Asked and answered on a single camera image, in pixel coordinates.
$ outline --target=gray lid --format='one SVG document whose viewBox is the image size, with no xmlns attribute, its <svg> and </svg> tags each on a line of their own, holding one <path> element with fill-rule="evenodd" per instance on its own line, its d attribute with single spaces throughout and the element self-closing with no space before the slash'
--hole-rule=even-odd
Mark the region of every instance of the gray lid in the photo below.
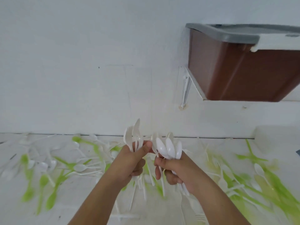
<svg viewBox="0 0 300 225">
<path fill-rule="evenodd" d="M 187 23 L 185 27 L 203 32 L 215 40 L 228 43 L 257 44 L 260 34 L 300 34 L 300 27 L 285 25 L 208 25 Z"/>
</svg>

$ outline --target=brown plastic box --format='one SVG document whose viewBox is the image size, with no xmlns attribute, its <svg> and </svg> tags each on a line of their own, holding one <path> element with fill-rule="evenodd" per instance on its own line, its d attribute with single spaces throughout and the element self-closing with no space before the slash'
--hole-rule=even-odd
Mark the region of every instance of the brown plastic box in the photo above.
<svg viewBox="0 0 300 225">
<path fill-rule="evenodd" d="M 259 47 L 260 34 L 279 34 L 281 38 L 284 33 L 289 35 L 288 41 L 293 42 L 291 38 L 298 41 L 298 27 L 201 24 L 186 27 L 191 29 L 188 67 L 209 100 L 278 102 L 300 83 L 299 50 L 278 49 L 280 44 L 275 45 L 276 49 L 268 49 L 267 44 L 267 49 L 251 51 L 255 45 Z"/>
</svg>

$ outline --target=hand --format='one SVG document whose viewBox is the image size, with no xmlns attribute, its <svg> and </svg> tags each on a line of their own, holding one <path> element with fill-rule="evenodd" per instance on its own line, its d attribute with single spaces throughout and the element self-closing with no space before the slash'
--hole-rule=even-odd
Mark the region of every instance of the hand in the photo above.
<svg viewBox="0 0 300 225">
<path fill-rule="evenodd" d="M 143 166 L 146 163 L 143 157 L 147 155 L 151 147 L 151 141 L 144 141 L 143 147 L 136 152 L 131 152 L 129 147 L 124 145 L 105 174 L 113 177 L 121 188 L 125 187 L 132 176 L 139 176 L 143 172 Z"/>
<path fill-rule="evenodd" d="M 200 184 L 201 175 L 203 171 L 184 153 L 182 152 L 181 158 L 179 160 L 166 160 L 162 158 L 155 158 L 154 165 L 156 179 L 161 178 L 158 166 L 165 169 L 165 175 L 167 181 L 170 185 L 175 185 L 177 183 L 185 183 L 188 191 L 195 195 Z"/>
</svg>

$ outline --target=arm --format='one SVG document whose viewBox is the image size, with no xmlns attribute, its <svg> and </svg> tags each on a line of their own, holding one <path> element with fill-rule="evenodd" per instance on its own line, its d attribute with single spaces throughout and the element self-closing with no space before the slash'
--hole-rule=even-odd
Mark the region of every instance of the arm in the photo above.
<svg viewBox="0 0 300 225">
<path fill-rule="evenodd" d="M 250 225 L 220 187 L 184 152 L 180 160 L 156 158 L 155 165 L 166 169 L 165 175 L 171 185 L 185 183 L 188 191 L 200 202 L 210 225 Z M 156 179 L 160 179 L 158 167 L 155 174 Z"/>
<path fill-rule="evenodd" d="M 132 176 L 142 173 L 145 165 L 142 158 L 151 147 L 152 143 L 147 141 L 139 151 L 130 152 L 125 145 L 68 225 L 107 224 L 119 192 L 130 182 Z"/>
</svg>

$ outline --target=white wall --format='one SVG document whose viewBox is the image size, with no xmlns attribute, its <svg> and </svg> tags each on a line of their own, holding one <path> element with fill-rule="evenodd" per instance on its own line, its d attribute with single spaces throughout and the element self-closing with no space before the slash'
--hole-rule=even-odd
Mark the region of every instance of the white wall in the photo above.
<svg viewBox="0 0 300 225">
<path fill-rule="evenodd" d="M 0 132 L 249 137 L 300 125 L 297 102 L 178 110 L 187 22 L 300 25 L 300 0 L 0 0 Z M 286 100 L 300 100 L 300 87 Z"/>
</svg>

